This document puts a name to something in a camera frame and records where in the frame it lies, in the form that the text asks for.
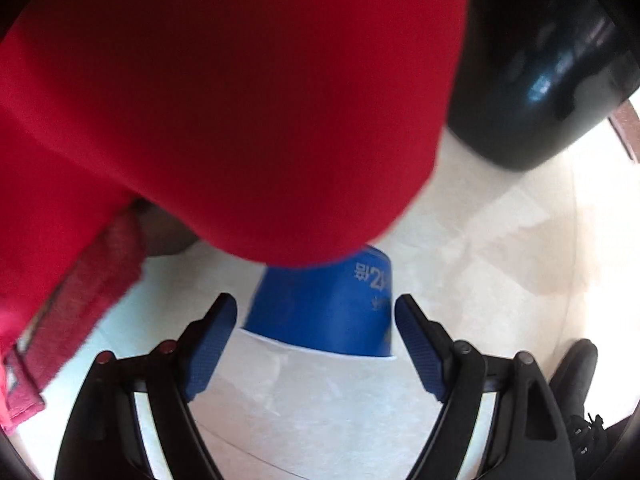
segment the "glossy black surface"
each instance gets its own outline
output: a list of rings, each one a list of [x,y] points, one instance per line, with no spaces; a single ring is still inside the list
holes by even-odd
[[[448,125],[495,164],[534,168],[638,88],[629,44],[598,0],[470,0]]]

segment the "tile floor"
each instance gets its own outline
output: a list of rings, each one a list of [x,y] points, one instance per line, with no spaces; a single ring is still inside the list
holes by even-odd
[[[606,425],[640,398],[640,170],[608,123],[526,174],[500,170],[444,135],[437,170],[375,244],[392,259],[394,293],[410,292],[454,338],[485,353],[531,351],[551,374],[578,337],[600,362],[588,409]],[[198,243],[149,260],[145,278],[47,389],[49,407],[16,441],[52,479],[66,418],[90,362],[148,352],[201,317],[219,292],[246,316],[262,266]],[[229,480],[405,478],[439,406],[420,387],[398,334],[395,359],[299,352],[235,330],[206,391],[191,404]],[[170,478],[148,408],[154,473]],[[487,396],[460,478],[472,478],[492,409]]]

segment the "blue paper cup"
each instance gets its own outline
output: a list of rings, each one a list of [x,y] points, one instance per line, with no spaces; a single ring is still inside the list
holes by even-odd
[[[244,328],[283,343],[338,354],[391,355],[391,261],[367,246],[311,269],[270,267]]]

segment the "red clothing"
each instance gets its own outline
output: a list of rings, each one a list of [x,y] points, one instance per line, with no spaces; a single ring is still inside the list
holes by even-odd
[[[0,352],[136,196],[280,266],[379,235],[433,169],[465,3],[32,0],[0,44]]]

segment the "blue gripper pad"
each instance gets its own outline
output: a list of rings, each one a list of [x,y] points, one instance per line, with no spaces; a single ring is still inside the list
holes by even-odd
[[[426,318],[409,294],[396,300],[395,316],[396,326],[422,386],[440,402],[444,402],[448,394],[444,358],[450,354],[447,346],[452,344],[451,339],[438,323]],[[438,340],[432,343],[430,335]]]
[[[237,317],[236,300],[229,294],[221,294],[207,315],[191,323],[180,338],[180,342],[186,339],[188,347],[182,391],[187,402],[207,388]]]

